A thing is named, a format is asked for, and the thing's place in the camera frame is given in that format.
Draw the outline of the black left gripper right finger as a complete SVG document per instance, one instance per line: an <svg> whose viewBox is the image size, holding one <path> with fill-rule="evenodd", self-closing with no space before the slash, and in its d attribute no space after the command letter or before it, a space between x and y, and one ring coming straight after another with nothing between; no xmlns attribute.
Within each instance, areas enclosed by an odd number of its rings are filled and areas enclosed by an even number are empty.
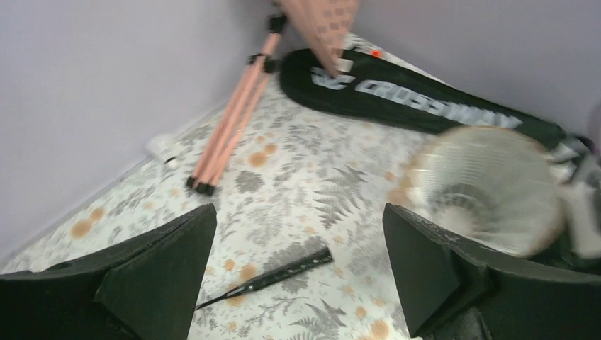
<svg viewBox="0 0 601 340"><path fill-rule="evenodd" d="M598 275L492 250L399 205L382 225L411 336L600 338Z"/></svg>

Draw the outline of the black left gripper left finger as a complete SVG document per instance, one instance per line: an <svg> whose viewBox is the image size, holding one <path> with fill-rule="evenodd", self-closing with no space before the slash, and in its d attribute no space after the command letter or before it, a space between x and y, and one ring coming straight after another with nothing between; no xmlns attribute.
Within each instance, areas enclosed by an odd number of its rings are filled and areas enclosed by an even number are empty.
<svg viewBox="0 0 601 340"><path fill-rule="evenodd" d="M100 251L1 276L2 339L186 339L217 228L202 205Z"/></svg>

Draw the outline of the white shuttlecock tube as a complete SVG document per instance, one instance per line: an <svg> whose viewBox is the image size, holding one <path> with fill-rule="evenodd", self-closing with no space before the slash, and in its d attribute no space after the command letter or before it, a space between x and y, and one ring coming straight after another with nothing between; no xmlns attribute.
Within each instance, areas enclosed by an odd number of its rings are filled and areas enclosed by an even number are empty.
<svg viewBox="0 0 601 340"><path fill-rule="evenodd" d="M412 160L402 204L454 234L514 257L562 234L580 259L600 257L600 169L582 137L553 149L507 128L457 127Z"/></svg>

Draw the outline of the white shuttlecock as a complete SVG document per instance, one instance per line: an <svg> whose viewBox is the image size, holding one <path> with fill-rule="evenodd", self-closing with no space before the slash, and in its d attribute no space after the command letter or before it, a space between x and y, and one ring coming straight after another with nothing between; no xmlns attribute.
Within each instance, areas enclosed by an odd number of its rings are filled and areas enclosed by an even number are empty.
<svg viewBox="0 0 601 340"><path fill-rule="evenodd" d="M180 151L173 135L161 134L146 143L146 150L169 170L179 168Z"/></svg>

